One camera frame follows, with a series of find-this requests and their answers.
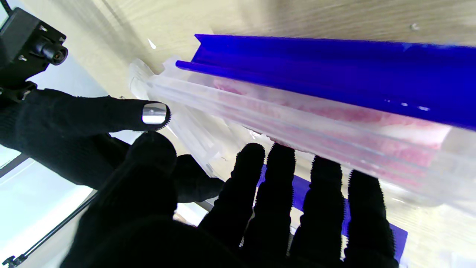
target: black cable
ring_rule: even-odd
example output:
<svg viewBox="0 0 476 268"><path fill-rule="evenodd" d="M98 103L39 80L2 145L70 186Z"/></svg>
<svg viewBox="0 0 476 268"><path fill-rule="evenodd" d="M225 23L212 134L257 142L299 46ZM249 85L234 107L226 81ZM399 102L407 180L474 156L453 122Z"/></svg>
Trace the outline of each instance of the black cable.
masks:
<svg viewBox="0 0 476 268"><path fill-rule="evenodd" d="M28 249L25 253L21 254L17 258L15 256L11 256L10 258L6 259L2 264L9 265L9 268L17 267L20 265L24 260L28 258L35 250L37 250L43 243L46 242L49 238L51 238L56 232L58 232L62 227L64 227L70 220L72 220L76 215L78 215L83 209L85 209L89 204L94 200L97 196L97 193L92 195L88 200L86 200L83 204L81 204L78 208L76 208L68 217L66 217L62 222L60 222L56 227L54 227L49 233L47 233L42 239L40 239L36 244L34 244L30 249Z"/></svg>
<svg viewBox="0 0 476 268"><path fill-rule="evenodd" d="M7 3L7 0L0 0L3 9L7 12L8 15L11 13L10 5Z"/></svg>

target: camera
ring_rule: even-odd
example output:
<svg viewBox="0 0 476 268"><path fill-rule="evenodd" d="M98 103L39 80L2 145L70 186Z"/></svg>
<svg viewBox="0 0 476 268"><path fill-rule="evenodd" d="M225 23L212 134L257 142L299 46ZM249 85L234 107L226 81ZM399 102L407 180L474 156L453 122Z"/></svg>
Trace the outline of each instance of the camera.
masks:
<svg viewBox="0 0 476 268"><path fill-rule="evenodd" d="M24 87L31 76L48 65L59 65L68 56L66 35L21 8L9 12L0 29L0 87Z"/></svg>

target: screw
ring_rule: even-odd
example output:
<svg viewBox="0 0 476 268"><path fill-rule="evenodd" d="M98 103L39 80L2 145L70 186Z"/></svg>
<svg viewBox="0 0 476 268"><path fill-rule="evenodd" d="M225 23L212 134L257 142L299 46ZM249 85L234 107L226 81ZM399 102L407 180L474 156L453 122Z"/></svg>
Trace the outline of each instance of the screw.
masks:
<svg viewBox="0 0 476 268"><path fill-rule="evenodd" d="M420 27L418 26L418 24L413 23L412 25L410 25L410 29L412 31L418 31L418 30L420 30Z"/></svg>

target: plastic package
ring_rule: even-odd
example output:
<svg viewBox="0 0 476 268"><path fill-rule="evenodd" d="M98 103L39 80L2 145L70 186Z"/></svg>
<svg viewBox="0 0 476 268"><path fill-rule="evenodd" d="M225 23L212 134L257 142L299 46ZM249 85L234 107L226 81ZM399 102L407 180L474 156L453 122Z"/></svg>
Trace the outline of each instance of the plastic package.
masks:
<svg viewBox="0 0 476 268"><path fill-rule="evenodd" d="M226 180L236 153L249 142L262 144L267 152L273 141L286 143L297 149L295 175L305 180L314 154L341 163L344 177L356 168L381 179L389 222L408 232L401 265L452 267L451 254L472 258L476 219L452 207L475 213L473 132L375 110L362 112L381 116L370 122L363 122L366 116L348 120L355 118L348 114L329 118L335 114L326 117L309 107L360 107L184 71L175 66L177 60L167 60L159 75L134 61L131 90L170 106L168 129L208 175ZM403 131L379 125L385 120L397 121ZM347 196L345 178L343 183ZM298 227L301 214L291 211L292 228Z"/></svg>
<svg viewBox="0 0 476 268"><path fill-rule="evenodd" d="M176 61L166 61L165 71L152 76L143 91L151 99L167 100L174 114L170 128L192 154L200 151L194 156L203 159L201 165L208 163L208 172L213 157L227 158L265 134L374 175L430 203L476 212L474 132L184 71ZM194 130L183 134L184 128L174 124L177 117L188 120L182 126Z"/></svg>

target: pink meat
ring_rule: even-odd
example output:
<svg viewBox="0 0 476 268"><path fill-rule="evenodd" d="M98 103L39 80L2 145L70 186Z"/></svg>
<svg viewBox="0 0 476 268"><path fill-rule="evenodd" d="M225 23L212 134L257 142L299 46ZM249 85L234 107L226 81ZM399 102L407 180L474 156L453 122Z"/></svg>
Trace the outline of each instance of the pink meat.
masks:
<svg viewBox="0 0 476 268"><path fill-rule="evenodd" d="M450 130L447 125L430 121L225 78L217 77L213 83L217 89L247 97L221 95L220 100L224 103L266 116L256 116L249 122L243 122L246 115L240 116L240 111L224 111L227 118L271 136L278 129L281 136L271 137L276 142L287 144L283 142L287 140L298 144L299 147L294 147L301 151L328 151L327 155L342 162L346 159L354 165L358 162L359 166L378 176L416 187L418 179L407 177L425 176L422 167L431 165L436 149L441 147ZM318 117L305 113L296 116L298 113L285 107ZM336 123L324 124L323 118Z"/></svg>

